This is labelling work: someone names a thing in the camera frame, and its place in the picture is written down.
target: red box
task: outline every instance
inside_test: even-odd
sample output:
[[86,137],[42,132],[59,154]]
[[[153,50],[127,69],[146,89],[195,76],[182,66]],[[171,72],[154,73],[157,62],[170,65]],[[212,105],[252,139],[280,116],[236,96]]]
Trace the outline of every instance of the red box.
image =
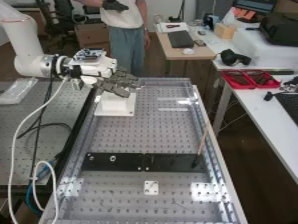
[[[263,79],[266,79],[266,83],[263,84],[256,83],[250,73],[254,73],[256,75],[259,74],[259,76],[263,77]],[[279,88],[280,86],[280,83],[271,77],[271,75],[267,72],[262,70],[246,70],[244,75],[247,75],[247,77],[252,80],[252,82],[255,83],[255,87],[259,89],[274,89]]]
[[244,74],[244,72],[239,70],[224,70],[220,72],[222,77],[224,78],[226,82],[230,84],[232,89],[254,89],[255,88],[255,82],[248,78],[248,76]]

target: red case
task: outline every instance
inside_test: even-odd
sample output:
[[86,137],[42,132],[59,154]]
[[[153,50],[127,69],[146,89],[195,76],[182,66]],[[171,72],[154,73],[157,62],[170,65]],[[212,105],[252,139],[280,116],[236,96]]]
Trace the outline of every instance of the red case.
[[[239,84],[238,82],[234,81],[232,75],[228,74],[230,72],[232,73],[239,73],[239,76],[244,78],[247,81],[247,85]],[[255,88],[255,82],[248,78],[248,76],[244,74],[244,72],[238,71],[238,70],[224,70],[220,72],[222,77],[224,78],[226,82],[230,84],[232,89],[254,89]]]
[[[246,70],[244,71],[244,75],[250,78],[250,75],[247,74],[247,72],[262,72],[263,74],[263,77],[266,79],[268,79],[271,77],[271,75],[262,71],[262,70]],[[267,80],[267,83],[264,85],[260,85],[258,83],[255,83],[255,87],[259,88],[259,89],[272,89],[272,88],[279,88],[280,86],[280,83],[271,77],[272,80]]]

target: person's hand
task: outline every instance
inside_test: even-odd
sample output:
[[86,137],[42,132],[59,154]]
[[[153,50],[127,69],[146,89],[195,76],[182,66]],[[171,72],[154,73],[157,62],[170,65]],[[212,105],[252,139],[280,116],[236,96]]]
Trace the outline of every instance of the person's hand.
[[97,6],[101,7],[102,6],[102,3],[103,3],[103,0],[94,0],[94,3],[95,3]]
[[102,3],[102,8],[105,10],[115,10],[119,13],[125,10],[129,10],[129,7],[121,4],[117,0],[105,0]]
[[143,36],[143,38],[145,38],[145,49],[147,50],[149,49],[149,47],[150,47],[150,37],[149,37],[149,33],[147,33],[147,31],[145,31],[145,36]]

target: grey pants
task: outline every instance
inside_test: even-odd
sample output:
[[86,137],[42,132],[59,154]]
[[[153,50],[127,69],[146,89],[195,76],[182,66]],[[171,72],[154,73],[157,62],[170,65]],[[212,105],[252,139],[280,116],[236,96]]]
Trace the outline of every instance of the grey pants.
[[109,27],[111,57],[133,75],[142,73],[145,59],[143,27],[122,29]]

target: white shirt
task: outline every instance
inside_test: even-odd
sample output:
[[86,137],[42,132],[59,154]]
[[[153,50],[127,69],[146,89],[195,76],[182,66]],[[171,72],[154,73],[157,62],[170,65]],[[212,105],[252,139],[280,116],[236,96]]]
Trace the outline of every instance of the white shirt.
[[99,8],[101,20],[107,26],[126,29],[134,29],[142,26],[143,22],[135,1],[137,0],[118,0],[121,4],[129,7],[129,10],[125,10],[121,13],[114,10]]

